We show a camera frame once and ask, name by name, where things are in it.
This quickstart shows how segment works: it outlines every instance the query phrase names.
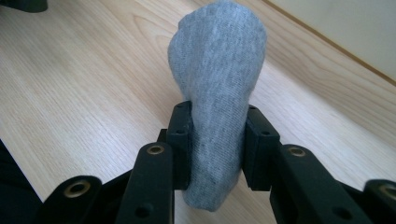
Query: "light wood surface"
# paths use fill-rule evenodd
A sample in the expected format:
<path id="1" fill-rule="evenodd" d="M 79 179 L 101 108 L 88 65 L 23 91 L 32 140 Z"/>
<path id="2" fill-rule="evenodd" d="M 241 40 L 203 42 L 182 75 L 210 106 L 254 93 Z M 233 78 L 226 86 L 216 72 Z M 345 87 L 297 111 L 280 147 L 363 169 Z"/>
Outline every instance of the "light wood surface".
<path id="1" fill-rule="evenodd" d="M 265 0 L 396 83 L 396 2 Z"/>
<path id="2" fill-rule="evenodd" d="M 181 96 L 167 63 L 178 21 L 210 1 L 61 1 L 0 7 L 0 138 L 42 200 L 67 178 L 133 168 Z M 361 189 L 396 180 L 396 88 L 260 0 L 266 60 L 250 103 Z M 275 223 L 266 192 L 240 182 L 216 213 L 176 195 L 176 223 Z"/>

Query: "black plastic bracket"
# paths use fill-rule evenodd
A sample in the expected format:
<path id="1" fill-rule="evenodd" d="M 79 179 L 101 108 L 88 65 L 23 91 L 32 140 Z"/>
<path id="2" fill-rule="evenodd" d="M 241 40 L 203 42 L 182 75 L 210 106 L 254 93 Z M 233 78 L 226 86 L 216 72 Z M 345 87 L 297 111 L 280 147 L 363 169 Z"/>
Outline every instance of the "black plastic bracket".
<path id="1" fill-rule="evenodd" d="M 174 190 L 190 181 L 191 130 L 191 103 L 176 105 L 168 130 L 140 149 L 132 171 L 104 185 L 93 176 L 63 182 L 35 223 L 173 223 Z M 271 190 L 277 223 L 396 223 L 395 182 L 371 180 L 361 192 L 336 181 L 307 148 L 279 139 L 251 106 L 243 171 L 251 189 Z"/>
<path id="2" fill-rule="evenodd" d="M 25 12 L 43 12 L 49 7 L 47 0 L 0 0 L 0 6 Z"/>

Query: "screw hole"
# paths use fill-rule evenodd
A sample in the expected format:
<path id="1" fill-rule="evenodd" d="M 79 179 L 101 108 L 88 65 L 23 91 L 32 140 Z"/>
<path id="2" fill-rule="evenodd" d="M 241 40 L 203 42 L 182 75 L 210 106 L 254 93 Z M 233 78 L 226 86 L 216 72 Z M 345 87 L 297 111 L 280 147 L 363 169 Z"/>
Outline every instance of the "screw hole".
<path id="1" fill-rule="evenodd" d="M 163 148 L 161 146 L 153 146 L 153 147 L 148 148 L 148 154 L 151 154 L 151 155 L 157 155 L 157 154 L 163 153 L 164 151 L 165 151 L 165 148 Z"/>
<path id="2" fill-rule="evenodd" d="M 90 187 L 90 182 L 86 180 L 76 181 L 64 190 L 64 196 L 67 198 L 77 198 L 85 194 L 90 189 Z"/>
<path id="3" fill-rule="evenodd" d="M 393 200 L 396 200 L 396 187 L 391 184 L 384 184 L 379 187 L 382 193 Z"/>
<path id="4" fill-rule="evenodd" d="M 297 147 L 291 147 L 291 148 L 289 148 L 289 153 L 290 153 L 291 155 L 293 155 L 293 156 L 296 156 L 296 157 L 303 157 L 303 156 L 305 156 L 305 152 L 304 152 L 302 149 L 297 148 Z"/>
<path id="5" fill-rule="evenodd" d="M 149 217 L 154 210 L 154 207 L 151 203 L 143 203 L 142 205 L 138 206 L 136 210 L 134 210 L 134 214 L 137 217 L 145 218 Z"/>
<path id="6" fill-rule="evenodd" d="M 338 217 L 340 217 L 342 219 L 345 219 L 345 220 L 352 219 L 352 214 L 350 214 L 350 212 L 348 210 L 346 210 L 345 208 L 343 208 L 343 207 L 334 207 L 332 209 L 332 212 L 336 216 L 338 216 Z"/>

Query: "metal screw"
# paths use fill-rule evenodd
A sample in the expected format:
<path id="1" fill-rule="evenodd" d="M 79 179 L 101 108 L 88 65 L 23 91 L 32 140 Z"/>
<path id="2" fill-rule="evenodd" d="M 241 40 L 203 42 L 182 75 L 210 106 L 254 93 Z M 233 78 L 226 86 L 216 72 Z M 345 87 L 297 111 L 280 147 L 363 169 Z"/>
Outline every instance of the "metal screw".
<path id="1" fill-rule="evenodd" d="M 379 187 L 382 193 L 387 195 L 393 200 L 396 200 L 396 187 L 391 184 L 384 184 Z"/>
<path id="2" fill-rule="evenodd" d="M 288 149 L 288 151 L 289 151 L 289 153 L 290 153 L 291 155 L 296 156 L 296 157 L 303 157 L 303 156 L 305 156 L 305 152 L 304 152 L 302 149 L 297 148 L 297 147 L 290 147 L 290 148 Z"/>
<path id="3" fill-rule="evenodd" d="M 165 151 L 165 148 L 162 146 L 152 146 L 148 148 L 148 154 L 150 155 L 158 155 Z"/>
<path id="4" fill-rule="evenodd" d="M 77 198 L 85 194 L 90 188 L 90 182 L 86 180 L 78 180 L 66 188 L 64 196 L 67 198 Z"/>

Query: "fabric object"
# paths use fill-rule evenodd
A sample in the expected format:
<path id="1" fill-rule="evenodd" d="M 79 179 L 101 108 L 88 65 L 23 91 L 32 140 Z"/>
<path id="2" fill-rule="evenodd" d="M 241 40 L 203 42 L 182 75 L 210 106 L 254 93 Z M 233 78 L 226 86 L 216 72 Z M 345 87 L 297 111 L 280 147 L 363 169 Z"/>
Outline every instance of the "fabric object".
<path id="1" fill-rule="evenodd" d="M 195 208 L 216 211 L 237 183 L 248 98 L 264 60 L 266 33 L 246 7 L 218 1 L 184 17 L 168 60 L 184 100 L 191 101 L 191 182 Z"/>

